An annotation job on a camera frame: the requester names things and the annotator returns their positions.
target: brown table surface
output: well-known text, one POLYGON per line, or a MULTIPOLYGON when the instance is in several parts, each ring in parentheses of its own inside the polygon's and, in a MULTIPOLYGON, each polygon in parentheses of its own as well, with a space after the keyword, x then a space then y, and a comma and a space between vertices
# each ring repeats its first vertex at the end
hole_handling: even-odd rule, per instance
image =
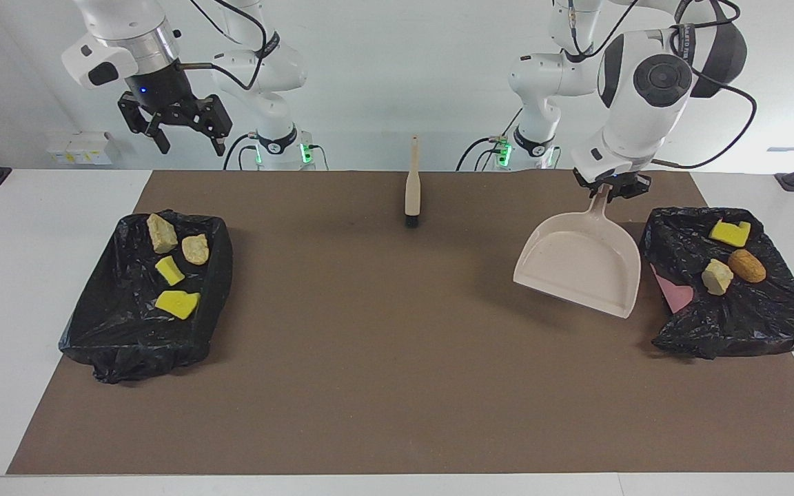
MULTIPOLYGON (((685 173, 609 217, 703 206, 685 173)), ((136 211, 226 220, 210 357, 138 383, 63 359, 10 474, 794 471, 794 357, 672 358, 643 269, 628 320, 515 285, 570 172, 154 172, 136 211)))

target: beige dustpan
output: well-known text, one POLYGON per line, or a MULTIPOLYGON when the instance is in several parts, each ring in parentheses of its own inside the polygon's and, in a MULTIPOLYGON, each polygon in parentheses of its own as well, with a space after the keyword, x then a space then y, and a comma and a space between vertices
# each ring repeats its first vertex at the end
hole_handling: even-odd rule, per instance
POLYGON ((627 318, 636 304, 642 263, 621 226, 605 218, 611 186, 585 213, 545 220, 526 242, 513 281, 584 307, 627 318))

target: trash bag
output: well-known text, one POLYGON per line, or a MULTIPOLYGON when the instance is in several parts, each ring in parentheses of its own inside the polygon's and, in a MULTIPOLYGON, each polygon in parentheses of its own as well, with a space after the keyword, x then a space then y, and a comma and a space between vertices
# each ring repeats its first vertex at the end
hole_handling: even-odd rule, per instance
POLYGON ((653 345, 697 358, 754 357, 794 351, 794 277, 764 227, 737 208, 658 208, 640 241, 642 256, 659 277, 691 286, 693 301, 673 314, 653 345), (700 274, 710 258, 727 263, 736 248, 709 239, 719 221, 747 222, 746 250, 768 271, 758 285, 735 276, 724 296, 706 291, 700 274))
POLYGON ((229 296, 232 246, 223 219, 161 211, 176 236, 207 235, 210 258, 195 266, 177 246, 169 254, 152 251, 148 214, 124 217, 85 286, 59 348, 67 357, 94 367, 94 379, 107 384, 142 380, 200 362, 210 351, 218 315, 229 296), (155 263, 172 255, 185 279, 171 288, 155 263), (187 320, 154 307, 168 289, 201 293, 187 320))

